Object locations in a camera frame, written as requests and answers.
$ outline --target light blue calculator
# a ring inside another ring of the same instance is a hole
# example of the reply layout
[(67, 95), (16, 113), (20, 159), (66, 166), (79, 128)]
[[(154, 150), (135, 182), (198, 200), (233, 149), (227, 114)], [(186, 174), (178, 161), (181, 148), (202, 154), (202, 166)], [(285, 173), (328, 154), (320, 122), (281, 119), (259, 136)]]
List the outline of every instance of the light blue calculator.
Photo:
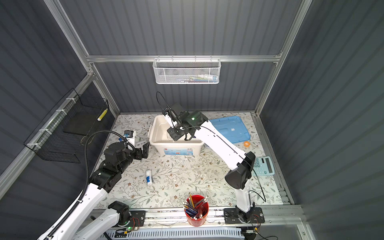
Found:
[(275, 168), (273, 167), (271, 157), (257, 157), (255, 159), (253, 169), (258, 176), (269, 176), (275, 174)]

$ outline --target red cup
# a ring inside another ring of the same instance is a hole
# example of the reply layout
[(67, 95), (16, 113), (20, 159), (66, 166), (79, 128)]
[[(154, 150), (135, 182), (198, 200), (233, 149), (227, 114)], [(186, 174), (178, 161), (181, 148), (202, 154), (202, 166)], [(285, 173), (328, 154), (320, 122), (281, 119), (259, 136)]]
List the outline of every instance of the red cup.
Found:
[[(203, 198), (204, 197), (200, 196), (200, 195), (192, 195), (192, 201), (194, 203), (197, 203), (198, 201), (202, 200)], [(189, 205), (192, 206), (192, 204), (189, 202), (189, 198), (187, 198), (187, 202), (189, 203)], [(207, 220), (207, 215), (208, 215), (208, 210), (209, 210), (208, 202), (201, 204), (199, 206), (199, 209), (202, 211), (203, 218), (194, 219), (194, 218), (190, 217), (188, 215), (188, 213), (185, 213), (185, 215), (187, 216), (187, 220), (188, 220), (189, 224), (194, 226), (194, 227), (199, 227), (199, 226), (203, 225), (205, 223), (205, 221)]]

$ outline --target yellow connector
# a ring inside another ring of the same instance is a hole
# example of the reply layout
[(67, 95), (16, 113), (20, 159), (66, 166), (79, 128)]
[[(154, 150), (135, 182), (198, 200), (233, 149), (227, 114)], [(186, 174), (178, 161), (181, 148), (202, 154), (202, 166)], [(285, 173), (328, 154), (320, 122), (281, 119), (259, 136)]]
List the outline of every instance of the yellow connector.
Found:
[(105, 109), (104, 112), (99, 116), (97, 121), (101, 121), (103, 119), (103, 117), (105, 116), (105, 114), (107, 114), (107, 112), (108, 112), (108, 109)]

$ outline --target product label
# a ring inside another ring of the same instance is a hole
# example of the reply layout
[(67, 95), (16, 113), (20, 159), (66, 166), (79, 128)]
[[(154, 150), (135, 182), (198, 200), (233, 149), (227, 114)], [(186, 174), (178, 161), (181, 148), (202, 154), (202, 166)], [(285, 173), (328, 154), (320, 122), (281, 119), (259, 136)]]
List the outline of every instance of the product label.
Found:
[(165, 155), (193, 155), (192, 148), (164, 148)]

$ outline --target blue plastic lid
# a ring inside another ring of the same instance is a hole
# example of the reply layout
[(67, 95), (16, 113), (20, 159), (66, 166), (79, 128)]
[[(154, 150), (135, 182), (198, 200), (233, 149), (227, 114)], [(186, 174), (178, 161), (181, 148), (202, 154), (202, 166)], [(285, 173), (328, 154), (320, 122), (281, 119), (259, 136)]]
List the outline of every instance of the blue plastic lid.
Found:
[(231, 143), (244, 142), (251, 139), (247, 128), (238, 116), (217, 118), (209, 121)]

